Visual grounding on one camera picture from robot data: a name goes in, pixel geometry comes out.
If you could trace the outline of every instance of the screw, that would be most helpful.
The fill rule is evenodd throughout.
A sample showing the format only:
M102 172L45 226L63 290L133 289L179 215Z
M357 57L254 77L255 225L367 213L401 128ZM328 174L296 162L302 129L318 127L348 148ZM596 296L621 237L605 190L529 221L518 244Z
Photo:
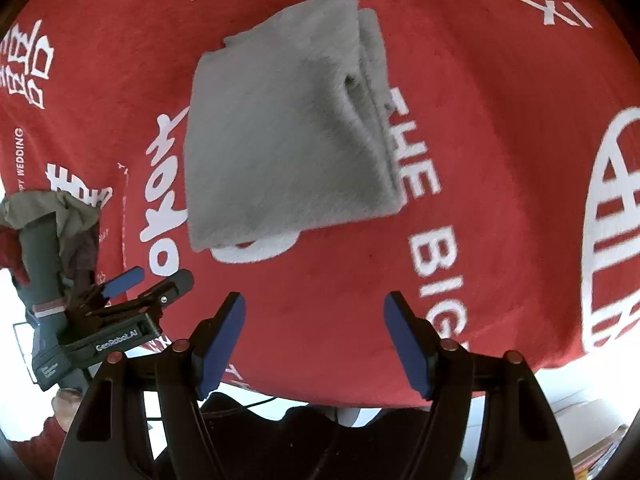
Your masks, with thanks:
M107 355L107 362L114 365L122 361L122 357L122 352L111 352L109 355Z
M443 339L440 342L440 346L447 352L454 352L458 349L458 343L453 341L453 339Z
M178 339L178 341L171 345L171 348L174 349L174 352L186 352L189 346L191 346L191 343L188 339Z
M505 359L510 362L512 365L519 365L524 361L524 357L520 352L516 352L515 350L509 350L505 355Z

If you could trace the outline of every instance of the red cloth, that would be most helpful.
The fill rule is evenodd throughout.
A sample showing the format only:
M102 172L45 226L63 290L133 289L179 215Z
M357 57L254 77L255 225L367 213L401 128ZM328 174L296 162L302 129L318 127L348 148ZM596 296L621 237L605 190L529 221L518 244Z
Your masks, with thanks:
M193 253L181 154L198 59L300 1L31 0L0 57L25 77L23 95L5 70L0 92L7 191L62 187L90 202L112 188L98 275L142 266L136 294L154 273L191 269L194 290L162 322L172 340L241 291L247 322L225 380L267 394L418 403L383 323L390 290L442 335L517 348L534 368L635 323L640 66L597 0L361 0L398 88L406 206ZM35 25L26 73L15 58Z
M11 444L18 458L38 480L51 480L65 437L65 430L60 428L54 416L50 416L38 436Z
M0 269L11 269L21 285L29 285L27 269L22 262L18 231L0 226Z

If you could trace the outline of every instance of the gray towel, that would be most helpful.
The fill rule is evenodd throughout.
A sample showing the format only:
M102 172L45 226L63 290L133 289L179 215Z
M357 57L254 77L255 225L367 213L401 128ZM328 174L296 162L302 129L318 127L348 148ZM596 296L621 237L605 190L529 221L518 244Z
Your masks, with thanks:
M376 13L309 0L202 56L184 145L194 250L396 213Z

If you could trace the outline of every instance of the white letter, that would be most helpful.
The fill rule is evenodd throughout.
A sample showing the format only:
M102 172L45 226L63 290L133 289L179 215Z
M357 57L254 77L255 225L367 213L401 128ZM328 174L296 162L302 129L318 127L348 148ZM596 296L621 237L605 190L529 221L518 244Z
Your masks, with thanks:
M400 115L407 115L409 113L409 107L406 105L402 92L397 86L391 89L391 100L396 105L396 110Z
M464 281L462 276L456 276L455 278L449 278L448 280L441 280L435 283L429 283L420 287L420 297L426 298L427 296L433 296L434 294L442 294L443 292L450 292L462 288Z
M33 28L31 29L31 35L30 37L27 37L26 34L23 34L22 32L20 32L20 28L18 28L18 25L14 25L14 28L12 28L11 30L11 40L9 42L9 54L7 57L7 61L8 62L18 62L18 63L22 63L24 65L24 73L25 74L29 74L29 58L31 56L31 49L33 48L33 41L36 39L36 36L38 35L38 30L40 30L40 25L42 24L42 20L38 20L37 22L35 22L35 24L33 25ZM24 56L20 56L20 47L23 46L24 47Z
M89 188L84 184L81 178L78 178L74 174L71 175L71 181L69 182L65 191L68 191L69 193L71 193L78 200L82 200L85 204L90 203L91 193L89 193Z
M440 326L435 325L436 317L440 314L449 314L445 317ZM440 337L452 337L460 334L466 326L466 308L458 300L445 300L436 304L427 312L425 319L436 329ZM456 323L456 327L451 330L451 321Z
M415 130L415 121L409 123L398 124L391 127L391 135L396 142L396 150L394 156L396 160L403 158L409 158L410 156L421 155L427 153L427 145L424 142L416 142L415 144L407 144L404 138L405 132L412 132Z
M96 203L100 203L100 209L107 205L107 202L111 199L112 196L113 187L105 187L104 189L100 190L100 193L98 193L98 200L96 201Z
M175 139L169 139L169 134L180 123L180 121L184 119L188 111L189 107L187 106L173 120L171 120L166 114L158 115L156 121L158 122L158 129L160 131L158 133L158 136L146 149L145 152L147 155L149 155L153 152L153 150L158 150L154 155L154 158L151 159L152 166L155 166L174 145Z
M158 262L158 256L166 253L166 261L164 265ZM156 276L171 276L180 268L180 255L178 247L171 238L161 238L151 246L149 250L149 269Z
M570 4L569 2L563 2L563 3L564 3L564 6L565 6L567 9L569 9L572 13L574 13L574 14L575 14L575 17L576 17L576 18L578 18L578 19L579 19L579 20L584 24L584 26L585 26L585 27L593 28L593 27L591 27L591 23L589 23L589 22L585 19L585 17L584 17L583 15L581 15L581 14L580 14L580 12L578 12L577 10L575 10L575 7L574 7L574 6L572 6L572 4Z
M596 250L596 243L611 240L623 234L632 234L640 226L636 193L640 190L640 172L628 172L627 163L618 145L622 131L640 120L640 108L627 108L609 125L593 165L593 173L587 195L583 232L583 275L607 269L631 259L640 253L640 236L628 236L615 244ZM615 178L604 180L608 165ZM610 200L622 200L622 211L597 216L598 206Z
M169 186L174 182L175 176L178 174L178 157L175 155L168 156L162 161L162 164L153 170L149 180L146 181L145 198L147 202L153 202L164 195Z
M69 185L69 182L67 180L68 172L66 168L63 168L62 166L60 166L58 167L59 176L56 176L56 168L57 167L54 166L53 164L47 164L47 171L45 173L45 176L49 179L49 182L51 183L51 190L67 191L67 187Z
M244 378L242 377L242 375L240 375L240 374L238 373L238 370L236 370L236 367L235 367L235 366L233 366L231 363L229 363L229 368L227 368L227 369L225 370L225 372L226 372L226 373L228 373L228 374L233 374L233 375L235 375L238 379L240 379L241 381L244 381Z
M211 249L211 256L223 264L253 264L275 258L292 248L300 233L271 236L256 240L248 247L218 247Z
M422 160L421 162L416 162L400 168L400 178L409 179L409 187L411 187L411 193L414 198L424 195L424 187L420 180L420 174L425 174L427 176L431 194L438 194L442 190L438 174L433 167L433 162L428 158L427 160ZM404 203L406 203L406 194L404 194Z
M43 51L47 56L44 62L44 70L36 68L36 62L38 61L38 53ZM31 75L41 77L43 79L49 79L49 69L51 68L51 62L53 61L53 48L49 44L49 38L42 36L38 43L36 43L36 50L33 51L33 62L31 63Z
M42 90L38 88L36 83L34 83L33 79L29 79L27 81L27 90L29 91L29 99L31 100L31 103L36 105L41 110L44 110L44 96L42 94ZM38 96L37 101L36 101L36 98L33 96L34 92L36 92L36 95Z
M546 0L546 7L543 7L536 2L532 2L531 0L520 0L521 2L525 2L529 4L531 7L535 7L536 9L542 10L545 13L545 16L542 20L544 25L555 25L554 16L557 16L561 20L565 20L569 25L573 25L574 27L578 27L578 24L574 22L574 20L570 20L568 17L563 16L559 12L556 11L556 3L553 0Z
M155 209L146 210L145 217L148 226L140 233L141 242L148 242L152 238L164 234L171 229L175 229L184 223L188 215L187 210L181 209L175 211L173 209L174 200L175 191L170 191L162 199L162 203L157 211Z
M31 99L27 95L27 86L24 82L24 74L14 73L9 65L4 67L4 74L6 75L6 88L9 91L9 94L24 95L24 98L31 103Z
M447 252L444 254L440 252L441 243L447 247ZM409 245L415 272L424 277L431 276L438 267L449 269L458 256L458 246L451 226L414 235L409 238ZM424 246L429 248L430 256L427 261L422 259L420 252Z

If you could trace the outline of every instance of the dark red cloth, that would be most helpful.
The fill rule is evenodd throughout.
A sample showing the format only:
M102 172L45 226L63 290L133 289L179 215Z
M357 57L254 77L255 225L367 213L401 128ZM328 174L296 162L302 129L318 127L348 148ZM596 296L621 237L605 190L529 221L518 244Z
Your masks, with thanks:
M142 266L135 296L178 266L194 273L162 320L172 340L242 292L224 380L276 396L419 403L384 326L390 290L441 335L485 354L519 349L534 368L634 325L640 64L598 0L361 0L396 88L407 204L193 253L182 143L196 64L300 1L31 0L0 50L7 192L110 196L99 280Z
M22 262L18 231L0 226L0 269L11 269L21 285L29 285L29 275Z
M51 480L65 437L65 430L60 428L54 416L50 416L44 421L42 433L38 436L24 442L12 442L11 445L38 480Z

